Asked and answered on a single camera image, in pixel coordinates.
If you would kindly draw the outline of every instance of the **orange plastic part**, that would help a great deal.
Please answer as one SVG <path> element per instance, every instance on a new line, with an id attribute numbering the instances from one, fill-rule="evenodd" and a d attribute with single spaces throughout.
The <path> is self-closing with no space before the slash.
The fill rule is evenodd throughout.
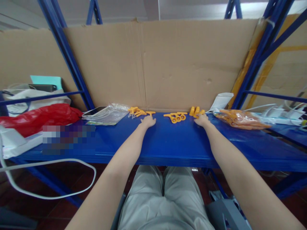
<path id="1" fill-rule="evenodd" d="M 134 114 L 134 112 L 138 109 L 138 107 L 130 107 L 130 109 L 128 109 L 128 111 L 130 112 L 130 114 Z"/>
<path id="2" fill-rule="evenodd" d="M 190 116 L 194 116 L 194 112 L 195 112 L 195 107 L 192 106 L 191 110 L 190 110 Z"/>
<path id="3" fill-rule="evenodd" d="M 179 116 L 177 113 L 170 113 L 170 115 L 175 116 L 177 119 L 177 122 L 181 122 L 181 116 Z"/>
<path id="4" fill-rule="evenodd" d="M 138 115 L 140 113 L 145 113 L 143 110 L 138 109 L 139 111 L 137 111 L 134 115 Z"/>
<path id="5" fill-rule="evenodd" d="M 150 116 L 153 116 L 153 114 L 155 114 L 156 112 L 153 112 L 153 111 L 146 111 L 146 113 L 148 113 Z"/>
<path id="6" fill-rule="evenodd" d="M 181 120 L 185 120 L 186 119 L 185 115 L 188 114 L 188 113 L 186 113 L 186 112 L 177 112 L 177 114 L 180 115 Z"/>
<path id="7" fill-rule="evenodd" d="M 177 123 L 177 121 L 178 121 L 175 117 L 172 117 L 170 114 L 164 114 L 163 116 L 169 117 L 173 124 Z"/>
<path id="8" fill-rule="evenodd" d="M 194 118 L 198 118 L 196 115 L 199 114 L 199 110 L 200 110 L 200 108 L 199 108 L 199 106 L 197 106 L 196 109 L 195 109 L 194 116 L 193 116 Z"/>
<path id="9" fill-rule="evenodd" d="M 139 117 L 141 115 L 147 115 L 146 113 L 139 113 L 138 115 L 136 115 L 136 117 Z"/>

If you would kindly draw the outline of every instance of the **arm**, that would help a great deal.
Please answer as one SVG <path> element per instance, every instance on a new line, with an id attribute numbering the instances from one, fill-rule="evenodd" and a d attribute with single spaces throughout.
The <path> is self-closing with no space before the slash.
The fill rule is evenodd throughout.
<path id="1" fill-rule="evenodd" d="M 128 176 L 141 153 L 147 129 L 156 119 L 146 116 L 112 157 L 66 230 L 111 228 Z"/>
<path id="2" fill-rule="evenodd" d="M 210 123 L 206 115 L 200 115 L 195 123 L 205 129 L 214 158 L 252 229 L 305 229 L 246 157 Z"/>

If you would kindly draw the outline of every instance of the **cardboard sheet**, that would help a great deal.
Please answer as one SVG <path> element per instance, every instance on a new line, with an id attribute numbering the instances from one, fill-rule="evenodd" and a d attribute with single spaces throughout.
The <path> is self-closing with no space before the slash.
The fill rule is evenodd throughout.
<path id="1" fill-rule="evenodd" d="M 257 20 L 154 21 L 141 24 L 149 110 L 209 109 L 230 92 Z"/>
<path id="2" fill-rule="evenodd" d="M 59 76 L 66 92 L 77 91 L 66 62 L 48 29 L 0 32 L 1 89 L 14 83 L 31 84 L 30 75 Z M 74 105 L 86 111 L 80 95 L 71 95 Z"/>
<path id="3" fill-rule="evenodd" d="M 230 92 L 258 20 L 128 22 L 66 28 L 95 106 L 121 103 L 154 111 L 209 109 Z M 1 88 L 30 75 L 76 86 L 47 29 L 0 34 Z M 72 96 L 85 110 L 80 96 Z"/>
<path id="4" fill-rule="evenodd" d="M 137 22 L 65 29 L 96 106 L 146 108 L 138 30 Z"/>

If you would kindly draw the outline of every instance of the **plastic bag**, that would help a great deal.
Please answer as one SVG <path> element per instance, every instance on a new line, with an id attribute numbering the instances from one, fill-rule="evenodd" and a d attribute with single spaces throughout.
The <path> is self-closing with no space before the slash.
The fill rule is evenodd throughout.
<path id="1" fill-rule="evenodd" d="M 228 123 L 231 127 L 239 129 L 252 130 L 271 127 L 270 125 L 261 123 L 257 117 L 248 111 L 220 110 L 220 113 L 214 113 L 214 116 Z"/>
<path id="2" fill-rule="evenodd" d="M 116 125 L 128 114 L 129 106 L 112 103 L 104 108 L 99 114 L 92 118 L 86 118 L 87 125 Z"/>
<path id="3" fill-rule="evenodd" d="M 45 125 L 68 125 L 80 119 L 82 112 L 69 104 L 53 104 L 20 114 L 17 117 L 0 117 L 0 125 L 16 129 L 23 137 L 43 130 Z"/>
<path id="4" fill-rule="evenodd" d="M 6 92 L 13 92 L 14 90 L 7 89 Z M 53 91 L 51 93 L 45 92 L 45 91 L 40 91 L 36 89 L 25 89 L 23 91 L 19 91 L 17 94 L 13 96 L 5 96 L 5 99 L 9 100 L 16 100 L 16 99 L 23 99 L 23 98 L 29 98 L 29 97 L 38 97 L 38 96 L 45 96 L 45 95 L 53 95 L 53 94 L 61 94 L 64 93 L 63 89 L 59 89 L 56 91 Z M 22 114 L 26 111 L 31 111 L 34 109 L 41 108 L 43 106 L 48 106 L 52 104 L 61 104 L 61 103 L 66 103 L 70 104 L 71 100 L 67 96 L 62 96 L 62 97 L 54 97 L 54 98 L 48 98 L 44 100 L 38 100 L 38 101 L 31 101 L 27 103 L 18 103 L 18 104 L 13 104 L 13 105 L 8 105 L 7 110 L 9 113 L 10 117 L 16 117 L 19 114 Z"/>

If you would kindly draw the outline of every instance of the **hand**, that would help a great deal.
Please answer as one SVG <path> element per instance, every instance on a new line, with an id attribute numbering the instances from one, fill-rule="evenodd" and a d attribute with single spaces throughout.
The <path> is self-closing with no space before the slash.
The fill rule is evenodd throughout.
<path id="1" fill-rule="evenodd" d="M 198 114 L 197 116 L 198 116 L 198 119 L 194 119 L 194 121 L 199 126 L 205 127 L 207 124 L 211 124 L 206 114 L 204 115 Z"/>
<path id="2" fill-rule="evenodd" d="M 156 123 L 156 119 L 153 119 L 152 116 L 146 116 L 144 119 L 141 119 L 142 125 L 144 125 L 146 128 L 149 128 L 151 126 L 154 126 Z"/>

